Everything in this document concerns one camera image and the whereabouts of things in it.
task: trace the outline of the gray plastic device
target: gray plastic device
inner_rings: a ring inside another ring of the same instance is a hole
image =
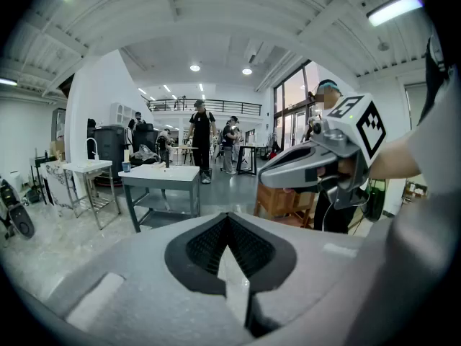
[[[315,121],[309,141],[293,146],[270,160],[259,172],[259,181],[271,188],[297,192],[324,190],[335,209],[366,202],[359,187],[386,137],[385,127],[369,94],[341,99],[322,120]],[[350,158],[351,176],[337,172],[338,161]],[[317,169],[326,174],[317,176]]]

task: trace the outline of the backpack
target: backpack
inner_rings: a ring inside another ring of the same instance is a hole
[[[197,117],[197,114],[199,112],[195,112],[194,113],[194,122],[195,122],[195,117]],[[207,116],[207,119],[210,120],[210,112],[208,112],[207,110],[205,110],[205,115]]]

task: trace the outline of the white sink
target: white sink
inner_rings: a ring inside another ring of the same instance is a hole
[[[85,160],[76,163],[67,163],[63,165],[66,170],[71,170],[77,173],[94,172],[101,168],[107,168],[112,165],[112,160]]]

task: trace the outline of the cap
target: cap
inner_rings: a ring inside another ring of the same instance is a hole
[[[205,102],[203,100],[197,100],[194,104],[195,107],[201,107],[202,105],[204,105]]]

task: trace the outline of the ceiling light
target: ceiling light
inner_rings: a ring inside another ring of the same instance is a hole
[[[12,79],[0,78],[0,84],[9,84],[10,86],[17,86],[17,82]]]
[[[367,17],[371,24],[376,27],[392,18],[422,7],[423,4],[419,0],[391,0],[373,9],[367,14]]]

